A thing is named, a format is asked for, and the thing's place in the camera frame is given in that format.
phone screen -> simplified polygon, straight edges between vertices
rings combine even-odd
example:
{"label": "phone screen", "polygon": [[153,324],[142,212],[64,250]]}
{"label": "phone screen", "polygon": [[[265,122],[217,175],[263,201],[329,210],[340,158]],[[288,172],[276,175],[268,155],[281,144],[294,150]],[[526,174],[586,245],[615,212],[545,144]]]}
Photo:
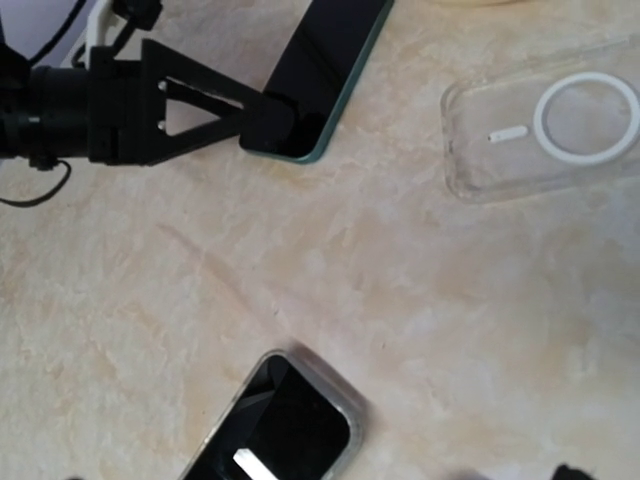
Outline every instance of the phone screen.
{"label": "phone screen", "polygon": [[285,357],[260,365],[183,480],[321,480],[348,448],[346,417]]}
{"label": "phone screen", "polygon": [[293,109],[288,138],[243,133],[243,149],[298,162],[317,160],[344,109],[393,0],[313,0],[264,93]]}

phone frame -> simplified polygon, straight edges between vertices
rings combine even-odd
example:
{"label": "phone frame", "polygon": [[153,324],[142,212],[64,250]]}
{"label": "phone frame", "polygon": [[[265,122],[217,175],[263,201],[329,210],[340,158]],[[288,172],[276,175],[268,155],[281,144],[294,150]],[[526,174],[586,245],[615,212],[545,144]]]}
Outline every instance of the phone frame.
{"label": "phone frame", "polygon": [[360,450],[360,447],[362,446],[364,440],[364,419],[362,418],[362,409],[358,405],[358,399],[353,398],[351,392],[345,391],[343,388],[340,388],[340,386],[336,382],[331,380],[323,372],[319,371],[319,369],[312,368],[309,362],[299,358],[291,352],[287,352],[282,349],[274,349],[260,358],[258,363],[251,370],[251,373],[249,373],[244,382],[242,382],[242,385],[234,395],[233,400],[229,403],[211,432],[202,442],[202,444],[198,448],[198,451],[180,475],[179,480],[184,480],[185,477],[189,474],[195,463],[203,454],[207,445],[209,445],[209,442],[211,442],[213,437],[220,429],[220,426],[224,423],[224,421],[233,410],[233,407],[244,395],[247,387],[251,383],[251,380],[255,377],[258,370],[262,367],[262,365],[264,365],[266,361],[276,356],[283,357],[285,360],[287,360],[291,364],[291,366],[293,366],[293,368],[295,368],[300,373],[300,375],[302,375],[306,381],[308,381],[322,396],[324,396],[329,401],[329,403],[331,403],[331,405],[333,405],[333,407],[338,410],[347,420],[350,432],[349,442],[344,451],[337,458],[335,463],[322,476],[322,480],[330,480],[346,469],[349,462]]}

black cable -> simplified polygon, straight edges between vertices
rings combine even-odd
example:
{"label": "black cable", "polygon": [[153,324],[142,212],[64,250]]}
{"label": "black cable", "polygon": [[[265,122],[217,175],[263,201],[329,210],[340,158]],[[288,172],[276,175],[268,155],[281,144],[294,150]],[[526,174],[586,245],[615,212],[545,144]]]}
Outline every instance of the black cable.
{"label": "black cable", "polygon": [[60,42],[62,37],[64,37],[67,34],[69,29],[71,28],[71,25],[73,25],[73,22],[75,22],[76,18],[78,18],[78,15],[80,15],[80,11],[84,8],[86,3],[87,3],[87,0],[76,0],[76,4],[71,9],[71,12],[69,12],[69,16],[67,17],[67,19],[60,26],[60,29],[56,32],[56,34],[53,37],[51,37],[51,40],[49,40],[40,49],[40,51],[36,53],[33,56],[33,58],[31,58],[31,60],[29,60],[29,64],[32,67],[38,64],[40,60],[42,60],[44,57],[49,55],[51,51],[56,47],[56,45],[58,45],[58,42]]}
{"label": "black cable", "polygon": [[76,52],[73,54],[73,57],[71,57],[71,66],[73,68],[84,68],[84,62],[82,61],[82,57],[84,56],[84,52],[86,51],[87,47],[86,45],[83,43],[82,45],[80,45],[78,47],[78,50],[76,50]]}
{"label": "black cable", "polygon": [[4,40],[4,28],[2,28],[2,17],[0,17],[0,43],[6,43]]}
{"label": "black cable", "polygon": [[65,172],[64,177],[62,177],[62,180],[60,180],[58,184],[53,187],[48,193],[45,193],[41,197],[34,198],[33,200],[7,200],[5,198],[0,198],[0,203],[15,208],[33,208],[51,200],[60,190],[62,190],[62,187],[66,185],[66,183],[69,181],[69,178],[71,177],[71,165],[69,165],[69,163],[65,162],[64,160],[58,160],[58,164],[62,164],[64,167],[66,167],[67,171]]}
{"label": "black cable", "polygon": [[127,43],[129,43],[129,40],[131,40],[131,37],[133,36],[135,31],[136,31],[136,26],[134,22],[132,22],[131,20],[129,20],[124,25],[124,27],[122,27],[122,30],[120,30],[120,33],[118,33],[118,36],[113,42],[113,45],[111,45],[111,48],[113,48],[114,57],[122,51],[122,49],[127,45]]}

phone case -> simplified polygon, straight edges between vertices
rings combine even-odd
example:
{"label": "phone case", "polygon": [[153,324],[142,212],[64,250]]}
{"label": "phone case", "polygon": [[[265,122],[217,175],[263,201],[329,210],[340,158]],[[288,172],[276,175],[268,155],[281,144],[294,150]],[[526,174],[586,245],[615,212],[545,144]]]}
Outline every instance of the phone case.
{"label": "phone case", "polygon": [[[442,118],[451,191],[468,203],[489,203],[640,174],[637,134],[620,156],[597,165],[559,161],[538,140],[539,128],[534,135],[544,95],[566,79],[585,75],[620,81],[637,100],[640,36],[564,52],[447,90]],[[584,156],[616,144],[640,103],[595,83],[581,87],[564,90],[555,104],[547,104],[546,113],[553,130],[548,136]],[[511,139],[503,141],[505,136]]]}

beige marble surface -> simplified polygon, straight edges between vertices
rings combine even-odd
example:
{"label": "beige marble surface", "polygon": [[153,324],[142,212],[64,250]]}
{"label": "beige marble surface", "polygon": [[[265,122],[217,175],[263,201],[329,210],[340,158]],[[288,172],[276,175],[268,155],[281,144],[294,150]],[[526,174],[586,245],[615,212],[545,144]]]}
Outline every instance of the beige marble surface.
{"label": "beige marble surface", "polygon": [[[307,0],[167,2],[158,37],[262,87]],[[454,80],[640,25],[636,0],[398,0],[327,156],[235,141],[75,162],[0,208],[0,477],[172,480],[257,359],[307,344],[372,404],[345,478],[640,472],[640,183],[471,207],[443,181]],[[4,196],[50,177],[13,162]]]}

